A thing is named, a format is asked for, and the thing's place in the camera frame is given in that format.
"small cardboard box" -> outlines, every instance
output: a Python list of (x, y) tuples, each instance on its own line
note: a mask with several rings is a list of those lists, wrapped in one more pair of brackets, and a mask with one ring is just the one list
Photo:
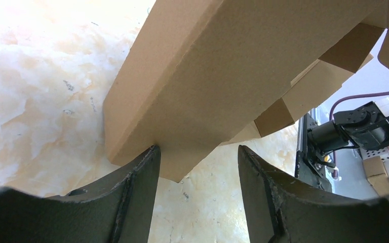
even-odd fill
[(389, 195), (389, 177), (381, 157), (372, 157), (363, 161), (366, 178), (379, 196)]
[(108, 159), (180, 181), (383, 0), (157, 0), (104, 101)]

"marble floor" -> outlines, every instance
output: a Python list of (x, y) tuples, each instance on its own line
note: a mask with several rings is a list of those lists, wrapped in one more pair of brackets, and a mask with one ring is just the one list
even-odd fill
[[(0, 0), (0, 186), (65, 195), (117, 169), (102, 102), (154, 0)], [(297, 126), (247, 141), (294, 170)], [(237, 144), (160, 179), (149, 242), (249, 242)]]

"white floor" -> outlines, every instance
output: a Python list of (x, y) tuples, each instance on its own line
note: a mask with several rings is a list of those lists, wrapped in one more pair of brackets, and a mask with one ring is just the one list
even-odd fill
[[(66, 194), (117, 169), (102, 101), (150, 1), (0, 0), (0, 186)], [(245, 142), (288, 173), (297, 127)], [(160, 179), (149, 242), (249, 242), (236, 144), (179, 184)]]

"cable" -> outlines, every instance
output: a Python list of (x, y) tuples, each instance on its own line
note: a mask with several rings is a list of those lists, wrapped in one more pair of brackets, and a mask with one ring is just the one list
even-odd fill
[[(373, 98), (373, 97), (379, 97), (379, 96), (388, 96), (388, 95), (389, 95), (389, 91), (381, 92), (381, 93), (364, 94), (364, 95), (351, 95), (351, 96), (347, 96), (347, 97), (344, 97), (342, 99), (339, 99), (338, 101), (336, 101), (332, 105), (332, 108), (330, 109), (329, 120), (333, 119), (333, 112), (335, 111), (335, 108), (337, 107), (337, 105), (339, 105), (340, 103), (342, 103), (344, 101), (353, 100), (353, 99), (360, 99), (360, 98)], [(334, 162), (336, 164), (336, 153), (335, 153), (335, 151), (333, 151), (333, 160), (334, 160)], [(339, 178), (338, 171), (334, 170), (332, 176), (333, 176), (333, 178)]]
[[(359, 147), (358, 147), (358, 146), (355, 146), (355, 145), (352, 145), (352, 146), (345, 146), (345, 147), (340, 147), (340, 148), (338, 148), (338, 149), (335, 149), (334, 151), (338, 151), (338, 150), (341, 150), (341, 149), (355, 149), (355, 148), (359, 148)], [(330, 152), (326, 153), (326, 154), (324, 155), (324, 157), (330, 155), (331, 153), (333, 153), (333, 151), (330, 151)]]

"cardboard box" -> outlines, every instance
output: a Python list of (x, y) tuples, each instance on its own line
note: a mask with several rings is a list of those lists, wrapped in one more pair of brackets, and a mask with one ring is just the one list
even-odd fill
[(389, 178), (381, 157), (372, 157), (363, 161), (366, 178), (379, 196), (389, 195)]
[[(372, 58), (372, 55), (367, 54), (360, 68)], [(262, 138), (294, 124), (340, 89), (353, 74), (325, 61), (315, 61), (292, 81), (293, 87), (282, 98), (234, 138), (220, 145)]]
[(157, 0), (104, 101), (109, 160), (152, 144), (180, 181), (382, 0)]

